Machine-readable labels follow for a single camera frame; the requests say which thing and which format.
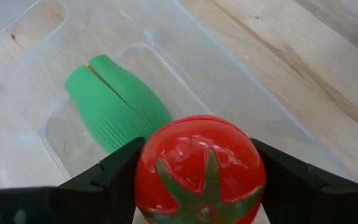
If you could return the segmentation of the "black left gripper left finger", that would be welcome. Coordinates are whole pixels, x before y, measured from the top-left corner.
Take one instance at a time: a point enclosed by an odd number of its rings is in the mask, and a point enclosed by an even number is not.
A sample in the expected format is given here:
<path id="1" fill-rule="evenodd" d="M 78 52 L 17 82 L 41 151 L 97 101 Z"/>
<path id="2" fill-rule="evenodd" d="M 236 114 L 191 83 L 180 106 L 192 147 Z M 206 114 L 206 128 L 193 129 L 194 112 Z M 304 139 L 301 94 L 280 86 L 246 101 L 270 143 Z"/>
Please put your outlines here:
<path id="1" fill-rule="evenodd" d="M 135 138 L 58 187 L 58 223 L 131 224 L 135 170 L 145 139 Z"/>

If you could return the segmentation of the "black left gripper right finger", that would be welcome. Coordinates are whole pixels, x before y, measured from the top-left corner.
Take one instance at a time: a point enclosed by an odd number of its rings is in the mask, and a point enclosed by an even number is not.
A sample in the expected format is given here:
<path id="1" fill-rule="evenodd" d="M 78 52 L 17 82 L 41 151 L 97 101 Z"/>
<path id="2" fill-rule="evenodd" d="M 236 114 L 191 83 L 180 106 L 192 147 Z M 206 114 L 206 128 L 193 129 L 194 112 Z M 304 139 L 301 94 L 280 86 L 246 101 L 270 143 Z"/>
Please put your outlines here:
<path id="1" fill-rule="evenodd" d="M 257 139 L 270 223 L 358 223 L 358 183 L 303 162 Z"/>

